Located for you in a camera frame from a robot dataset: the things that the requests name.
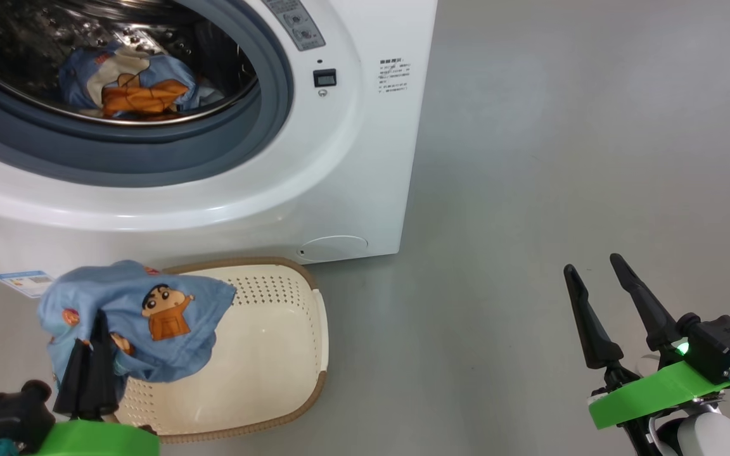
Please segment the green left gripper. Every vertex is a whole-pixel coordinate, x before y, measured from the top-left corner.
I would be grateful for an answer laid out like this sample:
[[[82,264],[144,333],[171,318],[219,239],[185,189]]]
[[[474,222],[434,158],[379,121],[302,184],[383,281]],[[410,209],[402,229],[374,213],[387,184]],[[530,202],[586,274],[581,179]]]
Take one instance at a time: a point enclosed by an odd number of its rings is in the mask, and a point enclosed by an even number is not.
[[[76,340],[53,412],[70,419],[103,417],[118,410],[112,338],[105,312],[96,312],[90,347]],[[159,455],[160,438],[118,422],[57,422],[35,452],[27,455]]]

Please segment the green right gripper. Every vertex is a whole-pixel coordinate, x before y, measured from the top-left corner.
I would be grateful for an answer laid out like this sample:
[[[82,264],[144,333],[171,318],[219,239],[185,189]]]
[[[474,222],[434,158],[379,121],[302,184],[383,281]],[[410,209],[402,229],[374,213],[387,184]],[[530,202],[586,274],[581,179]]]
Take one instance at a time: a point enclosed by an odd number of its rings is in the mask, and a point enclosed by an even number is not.
[[[610,263],[621,288],[629,293],[637,309],[649,349],[671,350],[682,338],[675,318],[623,256],[612,253]],[[646,377],[625,369],[619,363],[624,356],[622,350],[600,323],[590,304],[588,289],[571,263],[565,265],[564,278],[586,367],[605,369],[605,387],[596,390],[588,403],[594,426],[622,428],[637,455],[660,455],[660,445],[653,435],[655,419],[687,404],[715,398],[730,388],[730,382],[713,384],[686,362],[672,364]]]

